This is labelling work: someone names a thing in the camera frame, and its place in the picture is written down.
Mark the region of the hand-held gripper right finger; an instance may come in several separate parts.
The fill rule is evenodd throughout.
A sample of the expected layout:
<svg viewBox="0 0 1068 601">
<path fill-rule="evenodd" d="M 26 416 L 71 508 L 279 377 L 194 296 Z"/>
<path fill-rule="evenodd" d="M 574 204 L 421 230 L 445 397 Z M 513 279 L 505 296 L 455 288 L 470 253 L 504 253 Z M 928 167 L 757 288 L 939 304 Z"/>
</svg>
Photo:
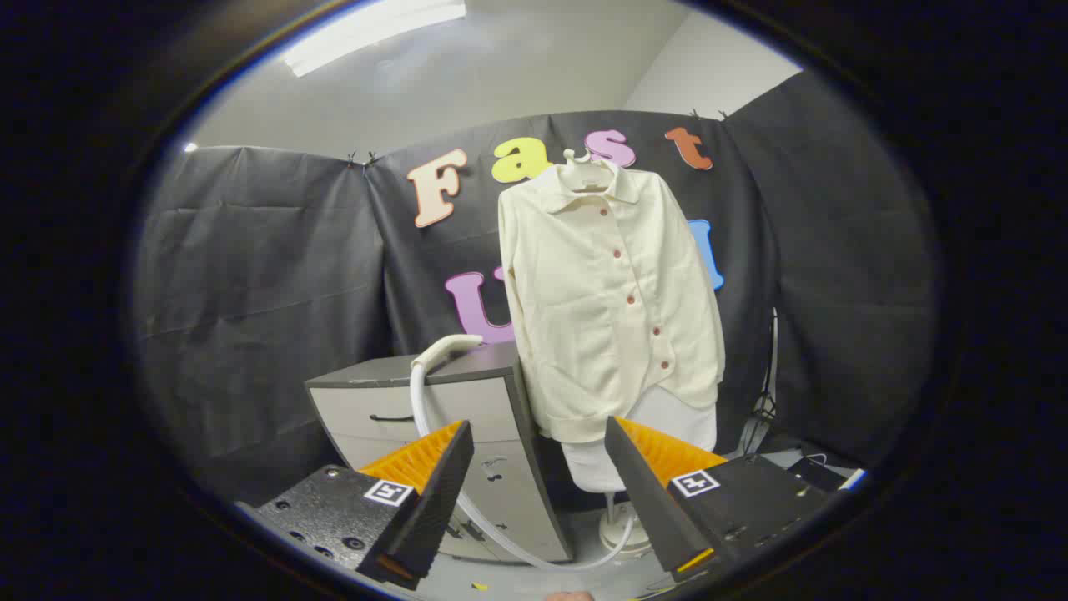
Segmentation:
<svg viewBox="0 0 1068 601">
<path fill-rule="evenodd" d="M 607 420 L 604 448 L 678 583 L 724 578 L 769 554 L 831 499 L 759 454 L 726 460 L 633 420 Z"/>
</svg>

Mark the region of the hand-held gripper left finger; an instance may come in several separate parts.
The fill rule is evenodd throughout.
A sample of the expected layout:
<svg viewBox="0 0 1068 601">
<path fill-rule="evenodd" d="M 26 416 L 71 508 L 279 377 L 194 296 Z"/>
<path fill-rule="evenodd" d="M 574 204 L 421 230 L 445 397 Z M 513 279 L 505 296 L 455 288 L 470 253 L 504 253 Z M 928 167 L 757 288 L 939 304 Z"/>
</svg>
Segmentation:
<svg viewBox="0 0 1068 601">
<path fill-rule="evenodd" d="M 325 465 L 260 506 L 247 523 L 337 578 L 415 591 L 431 571 L 474 452 L 457 420 L 370 465 Z"/>
</svg>

